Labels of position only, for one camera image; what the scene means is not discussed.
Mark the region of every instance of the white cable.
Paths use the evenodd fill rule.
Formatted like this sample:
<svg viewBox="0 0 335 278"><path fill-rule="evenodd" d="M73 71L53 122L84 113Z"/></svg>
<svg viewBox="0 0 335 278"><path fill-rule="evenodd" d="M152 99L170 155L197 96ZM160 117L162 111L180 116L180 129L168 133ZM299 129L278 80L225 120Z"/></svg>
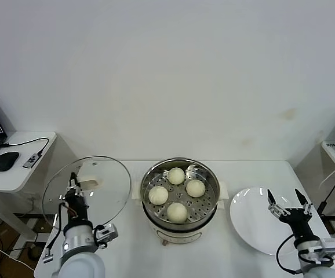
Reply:
<svg viewBox="0 0 335 278"><path fill-rule="evenodd" d="M329 174L323 181L321 181L321 183L320 183L319 186L318 186L318 190L321 188L322 184L323 184L325 181L327 181L327 180L329 179L329 177L331 177L334 173L335 173L335 170L334 170L331 174Z"/></svg>
<svg viewBox="0 0 335 278"><path fill-rule="evenodd" d="M27 268L31 269L32 271L35 271L35 269L29 267L28 265L26 265L24 262L19 261L18 259L14 259L13 257L11 257L10 255L8 255L7 253L5 253L4 251L0 250L1 253L3 253L4 255L8 256L9 258L15 260L16 262L19 262L21 264L23 264L24 266L26 266Z"/></svg>

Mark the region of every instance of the white wall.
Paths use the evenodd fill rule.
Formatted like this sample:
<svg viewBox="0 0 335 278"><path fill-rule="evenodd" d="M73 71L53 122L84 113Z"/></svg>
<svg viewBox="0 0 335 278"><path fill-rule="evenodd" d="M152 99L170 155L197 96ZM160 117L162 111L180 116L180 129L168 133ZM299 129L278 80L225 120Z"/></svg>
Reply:
<svg viewBox="0 0 335 278"><path fill-rule="evenodd" d="M335 125L335 1L0 0L0 115L78 156L295 166Z"/></svg>

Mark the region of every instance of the robotic arm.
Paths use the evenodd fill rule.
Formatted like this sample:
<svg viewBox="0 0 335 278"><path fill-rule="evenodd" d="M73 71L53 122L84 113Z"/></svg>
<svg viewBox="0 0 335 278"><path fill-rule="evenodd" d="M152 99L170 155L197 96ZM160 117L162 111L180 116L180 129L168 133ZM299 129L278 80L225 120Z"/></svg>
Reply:
<svg viewBox="0 0 335 278"><path fill-rule="evenodd" d="M105 277L104 264L94 254L98 249L107 247L107 243L118 237L113 224L97 225L88 220L88 205L81 191L81 185L75 173L71 173L68 182L65 203L59 204L59 229L57 235L48 244L43 258L44 263L51 262L50 249L61 232L61 208L67 209L68 224L63 229L65 240L62 244L60 269L52 277Z"/></svg>
<svg viewBox="0 0 335 278"><path fill-rule="evenodd" d="M335 278L335 269L330 268L334 263L335 239L320 239L313 234L308 224L312 218L312 204L308 203L300 191L295 189L295 192L303 208L283 208L276 204L271 191L268 190L269 211L278 220L288 224L293 232L295 237L294 246L298 250L300 269L285 269L280 265L278 257L277 262L283 270L293 275L302 273L305 278Z"/></svg>

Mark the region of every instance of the pot handle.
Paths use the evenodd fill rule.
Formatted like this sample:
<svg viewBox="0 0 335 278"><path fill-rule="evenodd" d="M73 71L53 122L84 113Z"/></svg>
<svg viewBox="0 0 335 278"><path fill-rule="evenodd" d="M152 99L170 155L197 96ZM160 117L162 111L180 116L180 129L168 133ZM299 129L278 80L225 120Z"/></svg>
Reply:
<svg viewBox="0 0 335 278"><path fill-rule="evenodd" d="M224 207L224 200L228 200L230 197L228 196L227 186L225 185L224 181L219 182L220 187L220 194L219 194L219 200L218 200L218 209L225 209Z"/></svg>
<svg viewBox="0 0 335 278"><path fill-rule="evenodd" d="M227 185L224 181L219 182L220 187L220 194L219 194L219 201L228 200L230 197L228 196Z"/></svg>
<svg viewBox="0 0 335 278"><path fill-rule="evenodd" d="M141 201L141 198L140 198L140 183L136 182L136 181L132 183L132 200Z"/></svg>

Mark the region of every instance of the white plate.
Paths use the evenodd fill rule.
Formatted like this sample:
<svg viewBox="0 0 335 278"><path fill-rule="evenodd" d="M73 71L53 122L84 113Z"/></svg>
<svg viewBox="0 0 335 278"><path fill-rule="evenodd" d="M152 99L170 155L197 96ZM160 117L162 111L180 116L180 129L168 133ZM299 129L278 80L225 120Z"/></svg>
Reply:
<svg viewBox="0 0 335 278"><path fill-rule="evenodd" d="M278 204L292 207L290 202L272 191ZM232 199L230 214L233 226L240 237L255 249L275 255L278 246L292 234L289 225L280 222L268 210L266 188L248 188L238 192ZM280 255L295 250L294 240L290 239L281 249Z"/></svg>

